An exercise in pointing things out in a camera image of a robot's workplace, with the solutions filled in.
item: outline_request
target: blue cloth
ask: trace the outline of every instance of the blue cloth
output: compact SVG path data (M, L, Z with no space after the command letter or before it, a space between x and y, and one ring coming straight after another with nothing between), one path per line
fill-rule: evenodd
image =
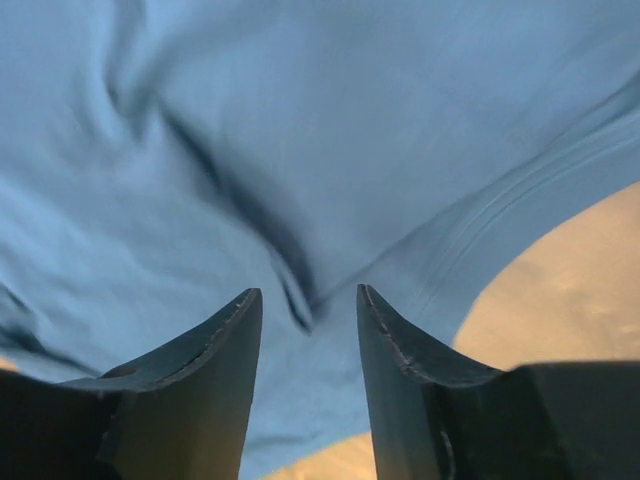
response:
M98 375L265 294L241 478L368 429L355 285L450 342L640 180L640 3L5 0L0 354Z

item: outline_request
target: light brown surface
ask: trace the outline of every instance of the light brown surface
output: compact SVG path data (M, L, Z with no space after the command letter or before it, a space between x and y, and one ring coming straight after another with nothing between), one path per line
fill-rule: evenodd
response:
M561 359L640 358L640 184L539 240L476 301L456 339L503 369ZM351 438L269 480L374 480L369 435Z

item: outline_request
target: blue garment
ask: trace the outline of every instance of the blue garment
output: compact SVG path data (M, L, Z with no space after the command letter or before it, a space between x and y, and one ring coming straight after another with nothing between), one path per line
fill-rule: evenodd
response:
M368 429L355 285L450 342L640 180L640 3L0 3L0 355L98 375L265 294L241 478Z

